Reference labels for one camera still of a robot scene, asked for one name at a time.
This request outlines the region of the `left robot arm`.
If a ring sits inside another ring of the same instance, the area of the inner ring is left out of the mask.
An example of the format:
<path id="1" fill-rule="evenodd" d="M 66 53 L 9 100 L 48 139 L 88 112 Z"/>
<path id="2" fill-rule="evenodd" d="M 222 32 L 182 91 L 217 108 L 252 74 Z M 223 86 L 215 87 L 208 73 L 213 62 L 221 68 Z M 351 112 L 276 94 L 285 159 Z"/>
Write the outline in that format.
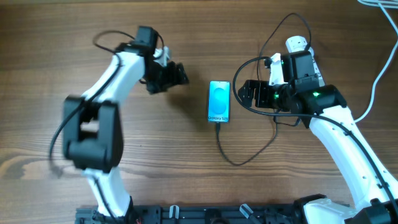
<path id="1" fill-rule="evenodd" d="M 151 95 L 189 83 L 183 65 L 171 61 L 169 48 L 157 48 L 162 40 L 152 27 L 140 26 L 130 42 L 110 50 L 109 67 L 90 89 L 64 101 L 57 133 L 63 135 L 64 157 L 82 171 L 96 197 L 96 222 L 140 220 L 119 169 L 124 150 L 120 107 L 137 83 Z"/>

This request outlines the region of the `turquoise screen Galaxy smartphone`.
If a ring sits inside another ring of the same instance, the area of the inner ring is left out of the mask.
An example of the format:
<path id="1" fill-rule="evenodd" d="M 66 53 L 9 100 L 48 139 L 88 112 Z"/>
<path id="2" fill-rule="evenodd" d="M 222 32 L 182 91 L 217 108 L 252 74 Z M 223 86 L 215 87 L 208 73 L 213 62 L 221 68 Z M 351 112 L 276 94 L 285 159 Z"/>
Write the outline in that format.
<path id="1" fill-rule="evenodd" d="M 208 121 L 227 123 L 230 108 L 230 82 L 211 81 L 208 94 Z"/>

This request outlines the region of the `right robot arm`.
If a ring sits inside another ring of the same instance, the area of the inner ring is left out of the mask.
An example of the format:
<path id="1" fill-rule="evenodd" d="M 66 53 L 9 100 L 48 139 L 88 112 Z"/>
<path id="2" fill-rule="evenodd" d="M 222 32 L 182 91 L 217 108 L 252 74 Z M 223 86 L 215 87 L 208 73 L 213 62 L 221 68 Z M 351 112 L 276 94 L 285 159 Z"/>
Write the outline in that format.
<path id="1" fill-rule="evenodd" d="M 234 90 L 238 103 L 256 114 L 297 117 L 326 147 L 351 192 L 354 208 L 321 194 L 293 204 L 294 223 L 397 223 L 397 180 L 383 166 L 333 85 L 321 85 L 309 51 L 263 57 L 268 81 L 247 80 Z"/>

